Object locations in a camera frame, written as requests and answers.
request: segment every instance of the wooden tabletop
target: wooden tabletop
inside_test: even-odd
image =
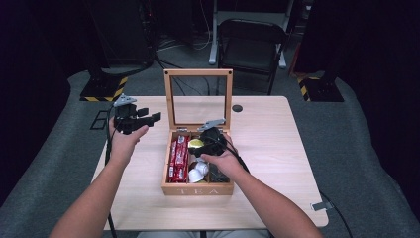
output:
[[[111,213],[117,230],[262,229],[264,224],[237,186],[227,196],[165,196],[161,190],[169,123],[164,96],[142,96],[138,109],[161,112],[127,166]],[[282,96],[233,96],[231,137],[252,175],[294,201],[318,227],[328,224],[289,103]],[[105,147],[94,178],[103,169]]]

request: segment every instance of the forearm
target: forearm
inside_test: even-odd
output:
[[[322,237],[291,200],[245,171],[232,178],[274,237]]]
[[[51,237],[100,237],[124,167],[108,164],[64,214]]]

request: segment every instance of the gray floor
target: gray floor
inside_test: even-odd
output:
[[[285,52],[290,62],[296,41]],[[210,46],[203,50],[175,47],[158,52],[161,59],[182,67],[208,64]],[[124,71],[127,68],[113,68]],[[89,130],[96,113],[109,102],[81,102],[79,93],[89,75],[72,76],[68,98],[44,146],[0,209],[0,237],[46,237],[54,224],[90,184],[104,143],[104,131]],[[337,205],[355,237],[420,237],[420,225],[393,179],[381,168],[371,147],[368,126],[352,90],[340,79],[343,103],[305,102],[296,78],[279,69],[273,95],[288,98],[315,179]],[[127,95],[164,95],[161,67],[129,77]],[[234,90],[234,94],[254,94]],[[334,210],[327,211],[326,237],[349,237]],[[137,232],[118,231],[119,237]],[[104,237],[111,237],[104,232]]]

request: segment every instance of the wooden tea box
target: wooden tea box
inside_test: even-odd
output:
[[[222,119],[224,122],[215,127],[220,133],[230,134],[233,71],[197,68],[165,69],[163,73],[170,128],[161,182],[163,193],[165,195],[232,195],[234,183],[229,178],[223,178],[224,175],[220,174],[214,165],[206,163],[209,170],[207,175],[198,182],[191,182],[188,173],[197,158],[188,152],[185,153],[185,157],[176,156],[180,159],[178,164],[171,158],[172,153],[176,151],[176,143],[185,145],[181,142],[197,139],[202,133],[198,129],[206,122]],[[196,89],[203,88],[199,86],[199,83],[203,82],[208,87],[206,94]]]

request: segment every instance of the wooden box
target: wooden box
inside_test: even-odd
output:
[[[217,128],[220,132],[230,134],[232,83],[231,69],[166,69],[164,83],[166,90],[167,111],[169,116],[169,138],[163,168],[161,188],[165,195],[232,195],[234,183],[230,179],[214,182],[214,173],[208,175],[201,182],[189,182],[188,176],[183,182],[169,182],[172,142],[179,135],[191,139],[198,137],[201,132],[197,129],[207,121],[225,119]],[[208,91],[201,93],[197,88]],[[188,153],[188,165],[195,161],[195,157]]]

